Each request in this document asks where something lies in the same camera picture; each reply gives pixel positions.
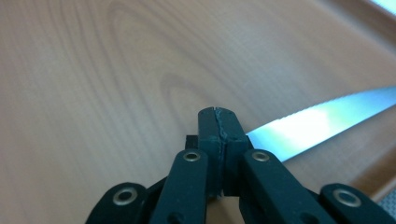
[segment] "wooden table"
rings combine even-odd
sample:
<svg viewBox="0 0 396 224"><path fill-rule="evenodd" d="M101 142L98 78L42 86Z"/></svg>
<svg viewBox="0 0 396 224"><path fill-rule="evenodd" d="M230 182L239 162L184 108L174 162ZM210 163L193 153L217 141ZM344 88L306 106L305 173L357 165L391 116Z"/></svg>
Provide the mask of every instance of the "wooden table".
<svg viewBox="0 0 396 224"><path fill-rule="evenodd" d="M169 172L199 110L250 131L396 84L395 21L359 1L0 1L0 223L83 223ZM395 186L395 108L286 162L308 188ZM207 223L242 223L237 199Z"/></svg>

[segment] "wood grain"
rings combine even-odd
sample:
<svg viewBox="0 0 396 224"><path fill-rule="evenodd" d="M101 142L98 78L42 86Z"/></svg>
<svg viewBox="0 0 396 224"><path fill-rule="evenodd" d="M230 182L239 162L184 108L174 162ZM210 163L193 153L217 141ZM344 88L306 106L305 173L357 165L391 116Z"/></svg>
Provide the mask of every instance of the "wood grain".
<svg viewBox="0 0 396 224"><path fill-rule="evenodd" d="M334 2L0 0L0 223L83 223L112 186L152 185L205 107L250 131L395 85L394 32ZM395 113L286 165L315 191L341 182L379 199L396 174ZM238 213L236 199L211 203L207 223Z"/></svg>

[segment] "light wood surface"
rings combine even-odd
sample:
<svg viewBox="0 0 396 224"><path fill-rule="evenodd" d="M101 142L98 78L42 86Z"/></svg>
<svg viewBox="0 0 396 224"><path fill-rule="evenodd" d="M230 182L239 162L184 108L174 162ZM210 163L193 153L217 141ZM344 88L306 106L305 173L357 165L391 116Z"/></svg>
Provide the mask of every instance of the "light wood surface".
<svg viewBox="0 0 396 224"><path fill-rule="evenodd" d="M83 223L111 187L149 187L205 107L250 131L395 85L394 24L338 2L0 0L0 223ZM378 200L395 184L395 116L286 165L314 191L340 182ZM243 223L236 199L207 219Z"/></svg>

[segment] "knife blade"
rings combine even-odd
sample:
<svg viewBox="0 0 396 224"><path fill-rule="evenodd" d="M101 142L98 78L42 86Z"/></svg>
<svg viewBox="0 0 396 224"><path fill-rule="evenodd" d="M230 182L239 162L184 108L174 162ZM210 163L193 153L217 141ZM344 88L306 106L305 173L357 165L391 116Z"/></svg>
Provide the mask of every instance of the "knife blade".
<svg viewBox="0 0 396 224"><path fill-rule="evenodd" d="M247 133L255 148L286 161L396 105L396 86L361 91L314 105Z"/></svg>

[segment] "knife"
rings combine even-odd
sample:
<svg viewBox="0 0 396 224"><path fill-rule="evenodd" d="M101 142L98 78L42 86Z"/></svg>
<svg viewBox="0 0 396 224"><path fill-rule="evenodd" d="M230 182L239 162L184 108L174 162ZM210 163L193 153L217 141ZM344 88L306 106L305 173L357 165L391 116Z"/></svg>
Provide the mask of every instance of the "knife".
<svg viewBox="0 0 396 224"><path fill-rule="evenodd" d="M396 105L396 86L361 91L276 119L247 133L255 148L286 161Z"/></svg>

